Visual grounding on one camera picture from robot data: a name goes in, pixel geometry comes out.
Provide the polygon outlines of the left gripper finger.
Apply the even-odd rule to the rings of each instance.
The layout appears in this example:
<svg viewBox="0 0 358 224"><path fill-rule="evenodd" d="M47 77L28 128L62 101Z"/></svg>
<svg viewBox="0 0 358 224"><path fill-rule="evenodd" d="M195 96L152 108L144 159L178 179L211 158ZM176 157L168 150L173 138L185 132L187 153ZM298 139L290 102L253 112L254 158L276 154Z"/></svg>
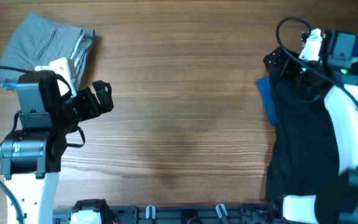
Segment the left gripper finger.
<svg viewBox="0 0 358 224"><path fill-rule="evenodd" d="M112 88L111 85L107 82L98 80L92 83L92 86L95 90L96 93L111 93L112 92Z"/></svg>
<svg viewBox="0 0 358 224"><path fill-rule="evenodd" d="M112 111L114 104L112 101L111 92L107 91L98 91L96 96L99 100L100 113L107 113Z"/></svg>

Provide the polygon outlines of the black shorts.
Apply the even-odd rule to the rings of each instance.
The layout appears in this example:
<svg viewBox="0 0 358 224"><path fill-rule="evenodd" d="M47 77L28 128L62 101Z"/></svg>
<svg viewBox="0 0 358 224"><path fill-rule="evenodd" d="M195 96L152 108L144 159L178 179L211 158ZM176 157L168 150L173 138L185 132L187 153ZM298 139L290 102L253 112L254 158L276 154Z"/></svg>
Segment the black shorts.
<svg viewBox="0 0 358 224"><path fill-rule="evenodd" d="M270 81L278 124L266 178L268 201L317 194L338 177L336 137L323 102L330 84L307 74L305 82Z"/></svg>

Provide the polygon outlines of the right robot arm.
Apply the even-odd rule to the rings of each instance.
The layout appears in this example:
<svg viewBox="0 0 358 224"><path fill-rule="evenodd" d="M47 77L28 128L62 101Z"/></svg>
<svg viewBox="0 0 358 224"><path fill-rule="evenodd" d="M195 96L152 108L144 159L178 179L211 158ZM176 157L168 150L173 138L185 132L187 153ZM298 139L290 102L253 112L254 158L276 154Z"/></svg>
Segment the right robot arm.
<svg viewBox="0 0 358 224"><path fill-rule="evenodd" d="M265 197L282 223L358 223L358 36L319 29L264 57L276 128Z"/></svg>

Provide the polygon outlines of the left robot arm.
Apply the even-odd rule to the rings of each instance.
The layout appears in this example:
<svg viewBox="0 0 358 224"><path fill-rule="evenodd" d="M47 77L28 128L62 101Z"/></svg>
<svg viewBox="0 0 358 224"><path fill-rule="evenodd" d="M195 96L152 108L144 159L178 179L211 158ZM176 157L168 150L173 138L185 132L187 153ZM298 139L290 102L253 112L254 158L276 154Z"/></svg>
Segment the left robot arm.
<svg viewBox="0 0 358 224"><path fill-rule="evenodd" d="M17 84L20 110L0 143L1 174L7 192L9 223L51 223L67 135L83 133L79 123L113 108L109 83L76 90L59 74L42 70L21 75Z"/></svg>

